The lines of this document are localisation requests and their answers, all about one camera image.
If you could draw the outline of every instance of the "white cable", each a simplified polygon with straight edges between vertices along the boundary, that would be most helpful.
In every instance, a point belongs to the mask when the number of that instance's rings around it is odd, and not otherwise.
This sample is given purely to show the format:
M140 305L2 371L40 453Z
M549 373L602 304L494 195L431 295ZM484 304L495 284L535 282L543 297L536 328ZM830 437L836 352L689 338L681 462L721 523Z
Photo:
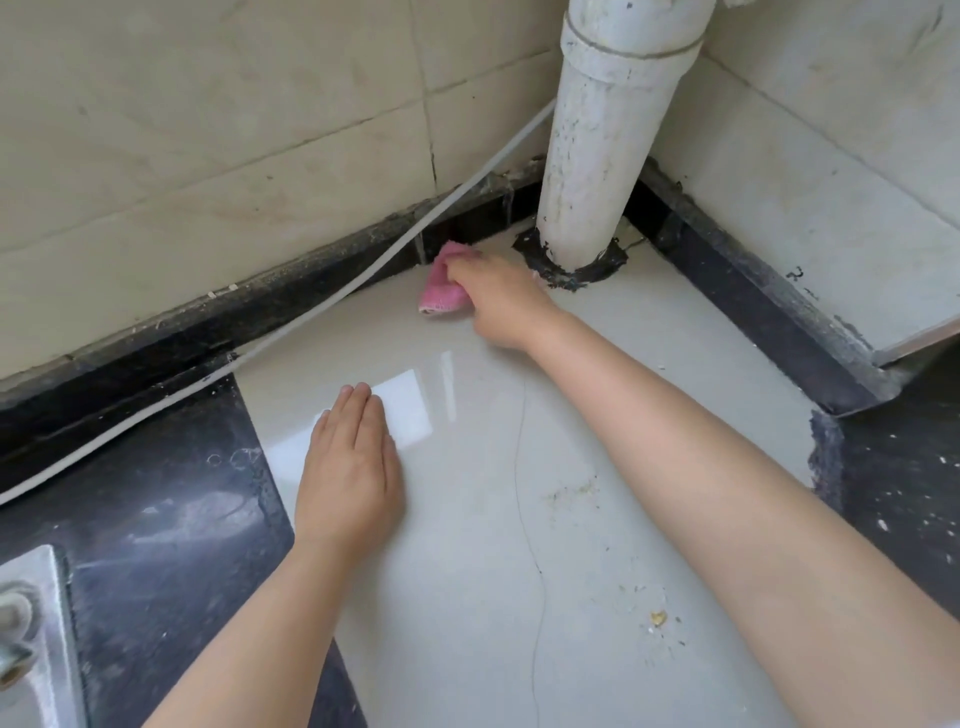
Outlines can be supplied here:
M347 285L345 285L335 294L330 296L323 303L320 303L319 305L311 308L309 311L301 314L293 321L290 321L287 324L284 324L282 327L278 328L273 333L269 334L268 336L265 336L256 344L256 346L254 346L248 352L241 354L226 366L221 367L215 372L211 372L210 374L205 376L203 379L200 379L199 381L195 381L193 384L190 384L189 386L184 387L178 392L174 392L172 395L167 395L162 400L155 402L154 404L151 404L149 407L145 407L144 409L141 409L136 414L130 415L123 422L119 423L118 425L114 425L106 432L93 438L90 442L86 443L86 445L83 445L82 447L74 450L69 455L62 458L61 460L58 460L56 463L54 463L50 467L45 468L44 470L40 471L33 477L27 478L19 485L13 486L8 491L5 491L4 493L0 493L0 505L3 505L8 501L13 500L16 497L20 497L24 493L27 493L30 490L33 490L40 483L46 482L57 473L61 473L62 471L66 470L74 463L79 462L80 460L83 460L91 452L95 451L98 448L101 448L110 440L117 437L118 435L123 434L134 425L138 425L142 423L148 417L153 417L157 412L162 412L167 407L172 406L181 400L185 400L187 397L190 397L190 395L194 395L197 392L200 392L202 389L205 389L206 387L208 387L210 384L217 381L218 379L222 379L225 376L232 374L238 367L246 364L248 361L253 359L258 354L269 349L273 344L275 344L277 341L282 339L288 333L300 328L301 326L306 324L308 321L311 321L317 316L319 316L320 314L322 314L324 311L326 311L328 308L330 308L334 304L339 303L344 298L349 296L351 293L353 293L353 291L355 291L361 285L363 285L368 280L370 280L374 275L376 275L376 272L379 271L383 266L385 266L390 261L390 259L394 257L394 255L399 253L400 250L403 248L403 246L405 246L407 243L409 243L411 240L417 237L417 235L423 232L423 230L428 225L430 225L430 223L432 223L434 220L436 220L438 217L444 214L444 212L446 212L450 208L450 206L452 206L461 197L463 197L468 190L470 190L476 184L480 183L481 180L483 180L487 175L489 175L490 172L493 171L493 169L496 167L497 164L503 161L504 158L507 155L509 155L521 141L523 141L527 136L530 135L530 132L532 132L536 127L538 127L540 124L543 123L546 117L550 115L550 112L553 111L553 108L556 105L556 103L557 103L557 100L554 99L549 104L547 104L536 116L534 116L529 122L527 122L527 125L523 127L523 129L521 129L519 132L516 133L516 136L514 136L514 138L512 138L510 141L506 143L506 145L504 145L503 149L501 149L499 152L493 155L493 157L491 157L490 160L486 164L484 164L483 167L481 167L475 175L473 175L473 177L471 177L469 180L467 180L466 182L461 184L459 187L457 187L453 192L450 193L450 195L445 200L443 200L436 207L434 207L425 215L423 215L423 217L419 219L416 225L414 225L414 227L412 227L403 235L401 235L400 238L397 240L397 242L394 243L392 246L390 246L384 252L384 254L381 255L373 263L373 265L371 265L370 268L365 270L363 273L361 273L359 276L357 276L355 279L353 279L351 282L349 282Z

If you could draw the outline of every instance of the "person's left hand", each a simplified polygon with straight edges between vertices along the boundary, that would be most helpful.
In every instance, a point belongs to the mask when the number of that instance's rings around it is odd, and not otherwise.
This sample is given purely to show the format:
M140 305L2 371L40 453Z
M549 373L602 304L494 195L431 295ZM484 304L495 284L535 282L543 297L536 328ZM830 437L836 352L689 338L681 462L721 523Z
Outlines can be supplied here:
M335 549L352 568L383 545L403 501L383 402L367 384L345 386L310 437L294 516L297 543Z

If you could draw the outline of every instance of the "pink cloth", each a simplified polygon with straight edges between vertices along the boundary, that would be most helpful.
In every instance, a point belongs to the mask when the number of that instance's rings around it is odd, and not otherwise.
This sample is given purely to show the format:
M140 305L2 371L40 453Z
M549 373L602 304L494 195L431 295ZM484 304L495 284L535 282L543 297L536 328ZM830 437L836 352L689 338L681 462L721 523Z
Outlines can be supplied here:
M420 294L420 313L449 313L469 305L470 296L467 291L446 276L446 262L458 255L475 257L480 254L469 245L446 241L434 258L430 273L426 277L426 287Z

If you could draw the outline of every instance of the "drain pipe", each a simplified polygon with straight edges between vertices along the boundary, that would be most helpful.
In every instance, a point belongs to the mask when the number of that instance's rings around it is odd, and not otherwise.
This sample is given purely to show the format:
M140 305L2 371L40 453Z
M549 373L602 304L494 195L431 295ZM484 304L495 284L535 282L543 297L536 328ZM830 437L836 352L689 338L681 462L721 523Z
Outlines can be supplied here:
M567 271L591 263L616 224L715 0L570 0L537 228Z

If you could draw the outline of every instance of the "wall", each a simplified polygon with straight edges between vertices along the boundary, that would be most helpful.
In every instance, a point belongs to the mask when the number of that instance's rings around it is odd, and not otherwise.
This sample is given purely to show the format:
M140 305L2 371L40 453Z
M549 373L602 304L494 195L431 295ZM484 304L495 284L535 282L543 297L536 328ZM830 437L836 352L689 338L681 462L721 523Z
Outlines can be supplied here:
M4 3L0 378L455 186L556 92L564 7Z
M957 3L760 0L718 10L653 156L882 361L960 320L958 129Z

